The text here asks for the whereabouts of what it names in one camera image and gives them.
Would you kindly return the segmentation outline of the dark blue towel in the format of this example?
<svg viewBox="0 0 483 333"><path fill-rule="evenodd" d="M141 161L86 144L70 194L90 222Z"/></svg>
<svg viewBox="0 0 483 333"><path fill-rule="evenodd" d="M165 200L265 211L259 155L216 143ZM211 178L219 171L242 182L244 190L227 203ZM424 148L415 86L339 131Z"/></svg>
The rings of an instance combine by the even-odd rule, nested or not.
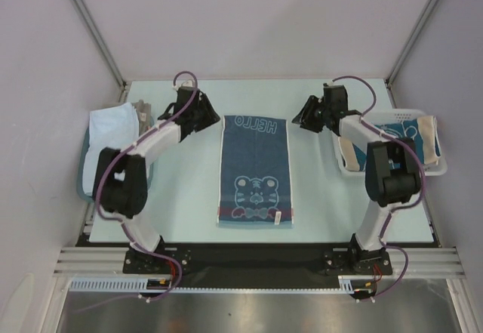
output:
<svg viewBox="0 0 483 333"><path fill-rule="evenodd" d="M217 222L294 224L288 122L265 116L223 117Z"/></svg>

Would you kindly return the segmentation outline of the teal beige Doraemon towel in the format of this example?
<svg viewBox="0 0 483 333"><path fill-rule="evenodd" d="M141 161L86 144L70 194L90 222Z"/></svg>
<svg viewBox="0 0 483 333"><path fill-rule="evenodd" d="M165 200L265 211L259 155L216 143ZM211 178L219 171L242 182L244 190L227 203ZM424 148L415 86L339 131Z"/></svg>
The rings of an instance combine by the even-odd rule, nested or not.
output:
<svg viewBox="0 0 483 333"><path fill-rule="evenodd" d="M442 161L435 116L418 116L401 121L372 124L397 138L410 138L415 142L416 154L426 171L432 171ZM356 145L341 137L334 138L342 169L349 174L365 172L366 155Z"/></svg>

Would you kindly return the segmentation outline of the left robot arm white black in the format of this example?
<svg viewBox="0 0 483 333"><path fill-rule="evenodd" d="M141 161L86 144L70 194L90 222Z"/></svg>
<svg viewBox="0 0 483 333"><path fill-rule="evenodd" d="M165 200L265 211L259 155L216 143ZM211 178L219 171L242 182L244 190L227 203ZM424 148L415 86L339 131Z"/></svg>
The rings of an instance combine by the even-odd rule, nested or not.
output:
<svg viewBox="0 0 483 333"><path fill-rule="evenodd" d="M180 86L177 99L147 132L123 150L101 150L94 179L94 206L100 219L118 222L130 246L140 252L139 262L151 273L166 261L162 236L143 213L148 199L148 170L168 148L189 135L218 123L207 95L196 86Z"/></svg>

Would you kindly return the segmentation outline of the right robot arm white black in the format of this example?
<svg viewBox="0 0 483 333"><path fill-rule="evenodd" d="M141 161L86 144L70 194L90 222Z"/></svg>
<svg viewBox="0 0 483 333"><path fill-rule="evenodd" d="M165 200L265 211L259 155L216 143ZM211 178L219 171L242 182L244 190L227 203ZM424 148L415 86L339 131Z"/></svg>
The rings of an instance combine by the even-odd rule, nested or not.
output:
<svg viewBox="0 0 483 333"><path fill-rule="evenodd" d="M310 96L292 122L315 133L326 128L365 152L369 204L349 242L346 265L354 273L366 273L386 259L385 235L393 215L413 208L423 197L426 175L415 143L388 134L364 113L350 109L346 88L334 83L324 84L322 96Z"/></svg>

